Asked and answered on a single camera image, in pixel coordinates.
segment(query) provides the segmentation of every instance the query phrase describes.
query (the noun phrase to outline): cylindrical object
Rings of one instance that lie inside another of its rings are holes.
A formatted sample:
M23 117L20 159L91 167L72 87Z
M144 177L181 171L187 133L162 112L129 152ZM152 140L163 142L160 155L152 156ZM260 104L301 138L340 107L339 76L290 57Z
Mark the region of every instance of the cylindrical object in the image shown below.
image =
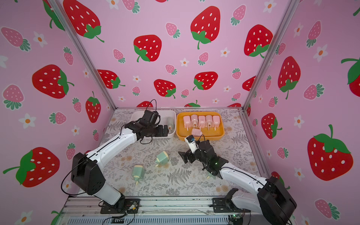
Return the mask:
M199 122L198 115L196 115L196 114L191 115L191 124L192 124L193 128L198 126L198 122Z
M196 129L196 128L193 128L192 131L191 131L191 134L194 136L194 137L200 137L202 135L202 132L200 129Z
M207 115L205 119L206 119L207 130L210 130L212 126L212 115Z

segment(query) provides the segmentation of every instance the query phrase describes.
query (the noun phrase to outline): metal bar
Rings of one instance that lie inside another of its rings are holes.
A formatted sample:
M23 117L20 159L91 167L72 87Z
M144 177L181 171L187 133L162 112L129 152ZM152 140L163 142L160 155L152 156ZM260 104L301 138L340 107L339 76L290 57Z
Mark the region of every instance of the metal bar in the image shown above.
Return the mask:
M67 34L69 35L71 41L73 42L76 50L79 52L83 62L85 63L85 66L87 67L87 69L89 70L89 72L91 73L95 83L97 84L97 86L99 87L100 91L103 93L106 101L108 102L109 106L115 110L116 109L116 105L113 101L113 99L111 98L110 94L108 93L108 91L106 90L106 87L104 85L104 83L102 82L102 79L98 73L98 71L96 70L93 62L91 61L89 55L87 54L85 47L82 45L82 42L80 41L76 31L74 30L73 26L71 25L71 22L69 20L69 18L66 16L65 10L61 4L60 0L49 0L51 7L54 9L56 15L58 16L60 22L62 23L62 25L65 28L65 31L67 32Z

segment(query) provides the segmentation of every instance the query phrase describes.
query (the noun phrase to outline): white flower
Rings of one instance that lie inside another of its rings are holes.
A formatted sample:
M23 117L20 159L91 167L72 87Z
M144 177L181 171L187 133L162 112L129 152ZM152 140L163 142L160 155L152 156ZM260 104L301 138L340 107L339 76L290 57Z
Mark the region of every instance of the white flower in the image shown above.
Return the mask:
M301 168L299 169L294 168L294 169L295 169L294 176L298 177L299 181L301 181L301 179L305 177L305 175L301 172Z
M35 123L34 123L35 120L36 117L30 117L30 115L27 113L25 114L25 118L19 119L19 121L23 123L24 129L27 128L28 126L35 127Z
M310 225L310 223L309 223L309 217L304 217L303 215L301 215L301 218L302 218L301 223L302 223L303 225Z
M301 25L301 23L299 23L299 25L297 25L297 27L294 29L294 37L296 36L300 36L300 31L304 26Z
M264 3L264 5L265 5L265 8L262 12L264 13L264 12L268 11L270 13L271 10L276 6L276 3L274 2L274 0L270 0L270 1L266 1Z
M220 50L220 52L221 52L220 57L223 57L223 56L227 57L228 54L230 53L230 51L228 50L227 47L224 50Z
M136 81L136 83L138 83L139 81L141 81L141 79L139 78L139 76L132 76L133 77L133 81Z
M77 134L80 134L79 133L79 130L80 130L80 127L76 127L76 125L74 126L74 129L71 129L71 132L73 132L74 136L77 135Z
M318 47L317 48L317 53L314 55L314 59L318 59L318 63L321 61L321 59L324 56L328 55L328 52L326 51L326 48L328 47L328 44L324 45L324 47Z
M106 1L109 3L110 9L112 8L119 9L119 7L117 7L119 0L106 0Z
M229 92L229 91L230 91L230 89L231 89L231 87L229 87L229 86L224 87L224 92L225 92L225 91Z
M181 66L186 66L188 67L188 63L189 61L186 61L186 58L184 58L184 60L180 60Z
M294 120L294 126L298 126L299 128L301 128L301 125L305 123L305 121L301 119L301 115L299 115L298 117L294 117Z
M6 68L5 61L8 60L6 56L0 55L0 66Z
M28 213L26 212L22 212L20 219L18 219L14 224L15 225L24 225L25 223L28 223L31 221L31 214L32 214L32 210Z
M41 34L38 34L34 31L34 35L35 37L33 38L33 40L35 42L38 42L40 44L41 47L44 47L44 45L47 45L48 43L44 40L44 35L41 33Z

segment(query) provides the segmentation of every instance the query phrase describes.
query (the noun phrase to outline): red strawberry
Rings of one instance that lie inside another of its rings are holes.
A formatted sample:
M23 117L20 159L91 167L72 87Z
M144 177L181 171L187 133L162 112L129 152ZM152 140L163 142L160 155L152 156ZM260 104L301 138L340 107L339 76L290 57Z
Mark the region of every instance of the red strawberry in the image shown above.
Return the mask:
M127 10L131 10L132 13L138 13L140 12L140 6L137 1L135 0L122 0L122 3L124 3L124 6Z
M143 35L135 38L134 50L142 60L153 62L159 58L161 51L161 40L156 35Z
M266 27L259 24L253 26L246 37L244 46L245 55L255 57L260 54L264 58L262 53L267 51L272 39L273 34Z
M241 107L241 104L240 103L234 103L234 104L229 105L228 107Z
M172 75L177 74L177 70L175 69L175 67L174 67L173 65L167 64L167 65L165 66L165 69L166 69L166 71L167 71L168 73L171 73Z
M238 25L240 23L240 20L244 19L246 12L246 5L239 6L234 12L233 17L231 18L231 24L233 26Z
M198 64L203 66L209 60L209 53L204 52L199 56Z
M326 218L331 219L331 217L333 217L334 220L340 219L340 212L337 211L337 207L330 202L327 203L324 199L319 199L316 200L314 204Z
M197 87L199 90L208 90L214 86L218 78L215 72L202 72L195 75L194 84L196 85L193 90Z
M65 47L64 48L64 58L65 58L65 60L67 61L67 63L69 64L69 65L71 65L72 66L72 63L74 62L74 57L71 55L71 51L70 51L70 48L68 48L68 47Z
M289 90L295 88L301 76L300 67L292 56L287 57L281 66L278 86L282 92L288 92L285 99L288 99Z
M6 105L6 108L14 110L19 109L22 106L20 102L24 100L24 95L18 86L10 84L3 91L3 96L5 98L3 103Z
M98 141L98 140L99 140L99 133L98 133L97 130L94 130L94 131L93 131L93 136L94 136L94 140L95 140L95 141Z
M132 89L132 94L135 95L135 96L140 95L140 88L139 87L134 87Z
M38 147L30 150L21 158L20 166L4 170L3 174L19 168L16 172L16 179L24 187L31 188L53 176L59 167L60 161L52 152Z
M308 40L306 41L306 47L310 48L316 43L316 38L320 36L321 33L321 21L318 20L312 26L309 34L307 35Z
M271 85L271 76L269 75L269 76L267 76L266 83L265 83L265 87L267 90L269 90L270 85Z
M234 101L238 100L240 98L240 96L241 96L241 93L234 94L233 97L231 98L231 101L234 102Z
M101 76L101 79L103 79L105 86L108 89L118 88L119 85L125 87L125 85L120 84L121 82L120 78L116 75L116 73L110 70L103 70L103 69L98 69L98 72Z
M97 35L101 34L99 18L86 6L77 0L64 0L63 6L76 33L80 36L93 39L96 37L104 42Z
M314 100L316 97L320 97L324 92L325 88L322 84L315 84L310 85L305 91L304 91L304 98L308 100Z
M182 98L186 98L187 96L189 95L189 90L188 89L185 89L181 92L181 97Z
M283 53L283 51L285 50L286 48L286 44L284 42L282 42L280 45L278 45L276 47L276 50L275 50L275 54L276 55L281 55L281 53Z
M95 98L94 92L93 97L87 99L85 109L90 122L95 123L99 118L101 105L99 100Z
M74 98L72 100L72 104L74 104L74 109L75 111L77 111L78 113L81 113L81 102L79 102L78 98Z
M241 76L240 69L239 69L239 68L235 68L235 69L233 70L233 78L234 78L235 80L238 80L238 79L240 78L240 76Z
M147 107L147 106L153 107L152 103L148 102L148 101L144 101L144 102L137 105L137 107Z
M32 75L32 84L40 92L53 98L63 98L69 91L65 73L56 65L47 65Z
M9 27L1 27L1 33L13 46L19 47L22 51L31 50L28 40L23 39L22 35L17 30L11 29Z
M156 89L156 92L163 97L170 97L174 96L175 98L175 92L176 92L176 86L173 82L165 81L161 79L157 79L154 81L154 87Z
M333 126L330 124L331 137L319 134L309 140L307 153L315 176L322 180L335 179L352 168L353 159L344 142L333 138Z
M207 44L216 39L220 30L220 10L210 6L195 17L190 25L191 34L198 42Z
M273 139L277 131L283 129L278 129L278 120L273 113L269 113L261 119L261 126L269 139Z
M68 149L66 150L66 158L68 160L71 160L74 155L75 155L75 145L74 143L70 143Z
M341 63L347 61L356 61L352 67L350 67L349 72L347 73L347 79L349 84L350 91L360 97L360 59L343 59Z
M285 159L289 156L289 152L286 148L279 148L278 149L278 156L282 159Z
M244 90L247 90L247 91L250 91L251 87L252 87L252 84L254 83L255 81L255 78L256 76L253 76L252 78L246 80L244 83L243 83L243 89Z
M166 31L167 31L167 34L172 36L173 38L180 37L180 30L173 23L166 24Z
M117 59L119 63L125 63L124 54L121 51L114 49L113 50L114 58Z

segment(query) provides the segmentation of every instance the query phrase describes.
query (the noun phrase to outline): pink strawberry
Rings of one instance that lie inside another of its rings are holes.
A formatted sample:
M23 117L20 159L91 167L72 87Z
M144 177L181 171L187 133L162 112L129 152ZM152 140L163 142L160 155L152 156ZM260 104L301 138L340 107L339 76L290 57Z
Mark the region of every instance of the pink strawberry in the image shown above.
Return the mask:
M289 152L286 148L279 148L278 149L278 156L282 159L285 159L289 156Z
M63 124L65 123L66 121L66 116L64 114L62 114L61 112L57 112L56 114L55 113L52 113L50 114L50 122L53 123L53 124Z
M321 21L318 20L312 26L309 34L307 35L308 40L306 41L306 47L310 48L316 43L316 38L320 36L321 33Z
M139 88L139 87L134 87L134 88L132 89L132 93L133 93L133 95L135 95L135 96L140 95L140 88Z
M174 67L173 65L167 64L167 65L165 66L165 69L166 69L166 71L167 71L168 73L171 73L172 75L177 74L177 70L175 69L175 67Z
M74 104L74 109L75 111L77 111L78 113L81 113L81 102L79 102L78 98L74 98L72 100L72 104Z
M124 54L121 53L121 51L114 49L114 58L118 60L119 63L125 63Z
M3 96L5 98L3 103L6 105L6 108L14 110L19 109L22 106L20 102L24 100L24 95L18 86L10 84L3 91Z
M185 89L181 92L181 97L182 98L186 98L187 96L189 95L189 90L188 89Z
M74 57L71 55L70 48L64 47L64 58L68 62L69 65L72 66L72 63L74 62Z
M98 133L97 130L94 130L94 131L93 131L93 136L94 136L94 140L95 140L95 141L98 141L98 140L99 140L99 133Z
M231 98L231 101L234 102L234 101L238 100L240 98L240 96L241 96L241 93L234 94L233 97Z
M180 37L180 30L173 23L166 24L166 31L167 31L167 34L172 36L173 38Z
M66 157L68 160L71 160L75 155L75 145L74 143L70 143L68 149L66 150Z
M244 19L246 12L246 5L239 6L234 12L233 17L231 18L231 23L233 26L238 25L240 20Z
M235 69L233 70L233 78L234 78L235 80L238 80L238 79L240 78L240 76L241 76L240 69L239 69L239 68L235 68Z
M270 85L271 85L271 76L269 75L269 76L267 76L266 83L265 83L265 87L267 90L269 90Z
M209 53L204 52L199 56L198 64L203 66L209 60Z
M19 47L22 51L31 50L28 40L23 39L22 35L17 30L1 27L1 33L13 46Z
M316 200L314 204L326 218L331 219L331 217L333 217L334 220L340 219L340 212L337 211L337 208L330 202L327 203L324 199L319 199Z
M124 6L127 10L131 10L132 13L138 13L140 12L140 6L138 5L138 2L135 0L122 0L122 3L124 3Z
M270 99L269 101L269 107L273 108L275 107L275 105L278 103L278 98L276 96L274 96L273 98Z
M256 118L252 120L252 125L253 125L254 127L256 127L256 125L257 125L257 119L256 119Z
M310 85L305 91L304 91L304 98L308 100L314 100L316 97L320 97L324 93L325 88L322 84L315 84Z

